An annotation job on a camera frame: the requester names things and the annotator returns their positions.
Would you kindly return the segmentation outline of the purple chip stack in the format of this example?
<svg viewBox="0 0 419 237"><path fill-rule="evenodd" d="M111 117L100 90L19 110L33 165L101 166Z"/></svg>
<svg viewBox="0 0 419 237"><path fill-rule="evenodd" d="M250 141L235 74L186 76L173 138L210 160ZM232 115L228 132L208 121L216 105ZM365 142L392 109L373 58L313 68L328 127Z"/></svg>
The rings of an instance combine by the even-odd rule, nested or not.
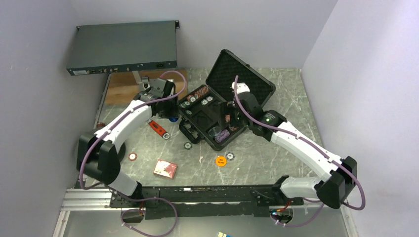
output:
<svg viewBox="0 0 419 237"><path fill-rule="evenodd" d="M214 137L215 142L222 143L225 139L230 136L230 132L227 129L222 130L218 135Z"/></svg>

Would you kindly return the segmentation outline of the black poker case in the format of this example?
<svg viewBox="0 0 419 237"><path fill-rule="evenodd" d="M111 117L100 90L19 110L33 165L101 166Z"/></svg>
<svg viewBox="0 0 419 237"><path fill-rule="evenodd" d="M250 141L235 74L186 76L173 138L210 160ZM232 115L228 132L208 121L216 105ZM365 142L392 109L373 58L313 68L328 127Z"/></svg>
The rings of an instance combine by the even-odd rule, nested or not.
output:
<svg viewBox="0 0 419 237"><path fill-rule="evenodd" d="M268 79L254 70L233 52L221 50L214 66L204 84L189 92L178 102L178 109L181 115L179 130L185 135L191 144L198 144L206 141L215 151L221 151L230 142L237 138L246 127L231 128L219 125L219 102L235 101L235 95L231 88L232 82L236 85L244 82L250 92L243 96L241 101L245 108L253 105L253 109L260 112L268 99L274 94L276 87ZM196 92L203 86L209 91L194 103L187 101L187 96ZM214 137L208 135L208 131L215 126L222 130L227 129L230 136L222 143L217 143Z"/></svg>

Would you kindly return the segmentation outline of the green poker chip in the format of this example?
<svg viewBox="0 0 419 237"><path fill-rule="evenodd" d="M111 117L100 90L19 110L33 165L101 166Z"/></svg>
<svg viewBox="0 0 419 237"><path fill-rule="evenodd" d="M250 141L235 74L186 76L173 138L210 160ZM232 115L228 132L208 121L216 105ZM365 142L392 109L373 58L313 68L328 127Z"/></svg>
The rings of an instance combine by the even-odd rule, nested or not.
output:
<svg viewBox="0 0 419 237"><path fill-rule="evenodd" d="M192 144L190 143L190 142L186 142L185 144L184 144L184 149L186 149L186 150L190 150L192 148Z"/></svg>

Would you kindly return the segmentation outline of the orange big blind button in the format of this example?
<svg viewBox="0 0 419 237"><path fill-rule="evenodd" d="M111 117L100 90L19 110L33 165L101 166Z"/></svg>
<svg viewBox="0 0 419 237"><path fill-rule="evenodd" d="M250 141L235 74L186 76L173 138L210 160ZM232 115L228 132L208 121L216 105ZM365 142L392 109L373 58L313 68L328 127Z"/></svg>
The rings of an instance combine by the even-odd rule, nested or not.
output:
<svg viewBox="0 0 419 237"><path fill-rule="evenodd" d="M215 160L215 164L219 167L224 167L227 164L226 157L218 156Z"/></svg>

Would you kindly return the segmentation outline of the red playing card deck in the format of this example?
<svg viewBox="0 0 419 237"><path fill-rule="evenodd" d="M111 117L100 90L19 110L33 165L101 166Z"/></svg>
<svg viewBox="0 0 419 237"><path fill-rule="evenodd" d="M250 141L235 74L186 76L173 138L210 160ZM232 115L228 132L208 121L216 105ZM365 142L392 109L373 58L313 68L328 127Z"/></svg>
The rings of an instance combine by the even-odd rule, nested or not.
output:
<svg viewBox="0 0 419 237"><path fill-rule="evenodd" d="M173 179L175 177L177 168L177 164L159 159L155 165L153 174Z"/></svg>

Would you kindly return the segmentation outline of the clear dealer button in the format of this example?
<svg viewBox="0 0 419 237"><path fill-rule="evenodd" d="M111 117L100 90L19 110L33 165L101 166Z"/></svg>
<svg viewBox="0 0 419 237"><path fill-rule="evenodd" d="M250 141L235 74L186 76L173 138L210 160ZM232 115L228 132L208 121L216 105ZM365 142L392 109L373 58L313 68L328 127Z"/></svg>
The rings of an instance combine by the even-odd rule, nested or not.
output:
<svg viewBox="0 0 419 237"><path fill-rule="evenodd" d="M216 137L220 134L220 132L222 131L222 129L219 126L215 126L212 127L209 131L208 131L208 135L210 137Z"/></svg>

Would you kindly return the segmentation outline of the blue poker chip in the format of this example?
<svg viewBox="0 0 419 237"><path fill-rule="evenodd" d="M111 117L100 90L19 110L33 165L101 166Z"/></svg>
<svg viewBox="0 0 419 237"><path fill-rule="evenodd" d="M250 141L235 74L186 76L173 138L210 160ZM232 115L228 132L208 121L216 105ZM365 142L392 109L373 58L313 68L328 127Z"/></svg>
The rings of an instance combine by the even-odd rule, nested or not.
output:
<svg viewBox="0 0 419 237"><path fill-rule="evenodd" d="M234 160L235 159L235 156L234 156L233 153L227 153L225 157L226 157L227 160Z"/></svg>

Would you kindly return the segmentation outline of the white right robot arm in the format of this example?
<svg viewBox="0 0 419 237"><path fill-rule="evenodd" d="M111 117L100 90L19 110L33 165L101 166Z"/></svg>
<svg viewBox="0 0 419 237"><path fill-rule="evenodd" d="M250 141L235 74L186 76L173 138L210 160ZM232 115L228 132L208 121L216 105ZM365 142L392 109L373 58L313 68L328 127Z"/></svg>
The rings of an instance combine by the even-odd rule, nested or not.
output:
<svg viewBox="0 0 419 237"><path fill-rule="evenodd" d="M279 145L308 165L316 176L282 176L272 187L272 198L284 205L292 198L316 198L326 206L340 208L357 181L357 161L328 152L298 131L275 110L265 111L255 96L244 92L240 101L219 103L220 121L232 127L248 127L254 135Z"/></svg>

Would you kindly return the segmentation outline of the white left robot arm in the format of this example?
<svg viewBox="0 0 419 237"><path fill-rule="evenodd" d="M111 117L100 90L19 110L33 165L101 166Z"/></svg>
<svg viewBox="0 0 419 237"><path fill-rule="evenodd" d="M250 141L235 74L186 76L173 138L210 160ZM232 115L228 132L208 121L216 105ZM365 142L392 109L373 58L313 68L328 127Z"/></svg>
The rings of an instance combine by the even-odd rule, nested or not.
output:
<svg viewBox="0 0 419 237"><path fill-rule="evenodd" d="M127 138L152 117L174 116L178 97L175 88L171 79L154 79L113 121L102 129L80 135L76 146L76 169L82 189L89 189L83 183L83 177L87 176L97 180L98 185L118 192L127 206L136 207L141 203L144 198L141 183L121 170L121 148Z"/></svg>

